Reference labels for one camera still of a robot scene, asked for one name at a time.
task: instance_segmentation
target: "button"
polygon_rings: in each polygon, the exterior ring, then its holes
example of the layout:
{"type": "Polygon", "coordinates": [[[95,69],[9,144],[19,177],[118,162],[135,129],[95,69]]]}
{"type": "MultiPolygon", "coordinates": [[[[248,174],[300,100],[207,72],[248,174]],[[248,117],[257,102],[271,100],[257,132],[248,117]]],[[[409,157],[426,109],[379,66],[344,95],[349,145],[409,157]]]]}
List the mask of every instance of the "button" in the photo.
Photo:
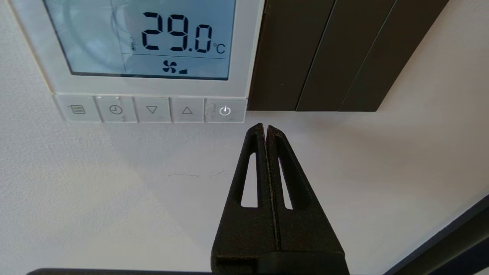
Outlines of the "button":
{"type": "Polygon", "coordinates": [[[241,123],[245,121],[246,99],[214,99],[205,101],[205,121],[209,123],[241,123]]]}
{"type": "Polygon", "coordinates": [[[58,94],[54,98],[67,121],[101,122],[93,97],[58,94]]]}
{"type": "Polygon", "coordinates": [[[104,122],[137,122],[132,97],[97,96],[96,100],[104,122]]]}
{"type": "Polygon", "coordinates": [[[172,98],[173,122],[204,122],[203,98],[172,98]]]}
{"type": "Polygon", "coordinates": [[[172,122],[167,97],[135,97],[140,122],[172,122]]]}

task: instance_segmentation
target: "white thermostat frame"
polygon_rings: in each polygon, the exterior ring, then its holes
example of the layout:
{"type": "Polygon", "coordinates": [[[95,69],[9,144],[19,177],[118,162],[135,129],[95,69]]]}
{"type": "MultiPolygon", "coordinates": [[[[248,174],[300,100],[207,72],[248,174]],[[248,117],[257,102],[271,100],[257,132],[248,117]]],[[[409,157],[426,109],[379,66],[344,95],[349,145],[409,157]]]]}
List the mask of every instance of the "white thermostat frame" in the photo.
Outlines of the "white thermostat frame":
{"type": "Polygon", "coordinates": [[[53,94],[248,98],[265,0],[236,0],[228,80],[72,75],[43,0],[9,0],[53,94]]]}

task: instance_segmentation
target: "thermostat display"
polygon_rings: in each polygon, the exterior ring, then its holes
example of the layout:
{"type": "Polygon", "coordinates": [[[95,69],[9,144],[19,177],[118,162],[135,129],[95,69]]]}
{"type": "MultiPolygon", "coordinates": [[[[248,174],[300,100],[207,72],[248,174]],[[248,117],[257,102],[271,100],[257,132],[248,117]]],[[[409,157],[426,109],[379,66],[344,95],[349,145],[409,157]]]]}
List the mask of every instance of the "thermostat display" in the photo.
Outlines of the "thermostat display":
{"type": "Polygon", "coordinates": [[[44,0],[72,75],[228,80],[236,0],[44,0]]]}

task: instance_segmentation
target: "power icon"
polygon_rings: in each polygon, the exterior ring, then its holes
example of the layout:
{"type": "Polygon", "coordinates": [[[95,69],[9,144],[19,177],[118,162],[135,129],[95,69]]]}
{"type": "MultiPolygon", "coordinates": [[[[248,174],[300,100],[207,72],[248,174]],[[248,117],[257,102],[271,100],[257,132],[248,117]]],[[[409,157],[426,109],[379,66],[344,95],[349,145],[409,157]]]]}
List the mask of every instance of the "power icon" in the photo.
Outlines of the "power icon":
{"type": "Polygon", "coordinates": [[[231,108],[229,108],[228,106],[224,106],[222,107],[220,110],[219,110],[219,113],[223,116],[227,116],[227,115],[230,115],[231,114],[231,108]]]}

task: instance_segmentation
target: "fan icon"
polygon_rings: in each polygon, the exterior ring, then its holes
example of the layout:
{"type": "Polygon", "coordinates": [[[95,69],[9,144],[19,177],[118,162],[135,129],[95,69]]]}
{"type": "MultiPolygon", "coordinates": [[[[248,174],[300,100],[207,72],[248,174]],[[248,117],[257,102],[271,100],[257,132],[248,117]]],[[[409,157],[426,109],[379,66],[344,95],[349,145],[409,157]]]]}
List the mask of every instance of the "fan icon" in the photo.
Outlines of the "fan icon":
{"type": "Polygon", "coordinates": [[[163,68],[163,71],[165,72],[168,72],[168,71],[172,71],[172,73],[176,73],[177,72],[177,69],[175,69],[173,66],[176,66],[177,63],[176,62],[172,62],[168,65],[168,60],[165,60],[163,62],[163,64],[166,66],[166,68],[163,68]]]}

